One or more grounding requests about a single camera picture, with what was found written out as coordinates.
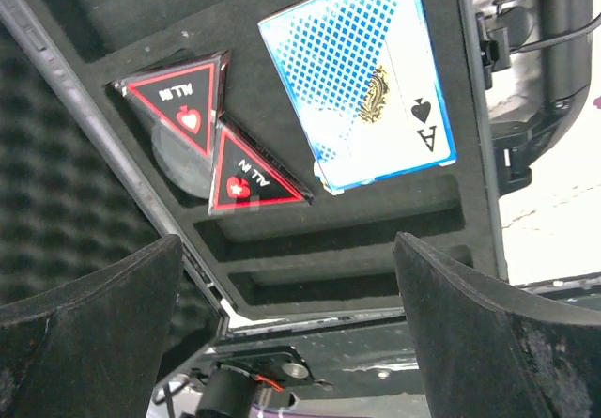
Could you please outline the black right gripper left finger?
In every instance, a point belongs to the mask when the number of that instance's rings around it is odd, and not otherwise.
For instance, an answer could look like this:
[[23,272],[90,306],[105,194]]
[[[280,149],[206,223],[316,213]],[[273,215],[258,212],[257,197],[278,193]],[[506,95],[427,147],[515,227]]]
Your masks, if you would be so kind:
[[183,273],[168,235],[1,308],[4,417],[143,417]]

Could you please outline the blue playing card deck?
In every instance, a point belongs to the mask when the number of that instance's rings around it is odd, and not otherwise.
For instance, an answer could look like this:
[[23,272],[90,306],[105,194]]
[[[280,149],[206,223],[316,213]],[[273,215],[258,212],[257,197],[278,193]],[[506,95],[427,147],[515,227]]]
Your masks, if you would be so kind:
[[258,29],[331,194],[456,161],[423,0],[305,0]]

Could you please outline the red triangle all-in button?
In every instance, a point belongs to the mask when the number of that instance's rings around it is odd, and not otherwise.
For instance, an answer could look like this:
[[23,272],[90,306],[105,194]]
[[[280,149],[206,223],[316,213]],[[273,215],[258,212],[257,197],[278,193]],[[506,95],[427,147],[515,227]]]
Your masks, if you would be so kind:
[[208,214],[310,205],[314,196],[268,150],[229,116],[215,133]]
[[203,157],[213,155],[230,52],[222,50],[190,60],[142,70],[117,80],[113,88],[150,118],[166,125]]

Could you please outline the clear round dealer button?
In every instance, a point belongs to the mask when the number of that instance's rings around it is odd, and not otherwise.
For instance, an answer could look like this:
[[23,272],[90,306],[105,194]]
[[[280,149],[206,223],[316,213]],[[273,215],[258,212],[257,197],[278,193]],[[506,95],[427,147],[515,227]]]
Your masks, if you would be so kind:
[[188,144],[177,132],[157,123],[151,131],[153,155],[163,173],[183,192],[208,199],[212,157]]

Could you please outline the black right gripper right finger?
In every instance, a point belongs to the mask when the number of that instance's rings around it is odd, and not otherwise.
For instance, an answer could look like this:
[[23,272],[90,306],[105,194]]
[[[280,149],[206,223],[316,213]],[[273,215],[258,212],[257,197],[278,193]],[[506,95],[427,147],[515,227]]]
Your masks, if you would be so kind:
[[600,314],[395,238],[396,278],[433,417],[597,417]]

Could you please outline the black foam lined carry case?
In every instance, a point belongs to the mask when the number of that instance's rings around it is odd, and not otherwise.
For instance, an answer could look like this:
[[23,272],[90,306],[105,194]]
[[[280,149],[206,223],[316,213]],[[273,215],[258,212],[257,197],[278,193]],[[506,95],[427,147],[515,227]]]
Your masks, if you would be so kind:
[[[423,0],[457,158],[331,194],[260,35],[305,0],[1,0],[1,300],[180,238],[169,346],[229,316],[252,333],[398,315],[409,233],[506,279],[499,198],[570,128],[591,82],[593,0]],[[113,83],[228,50],[223,113],[314,196],[212,216],[160,169],[157,122]]]

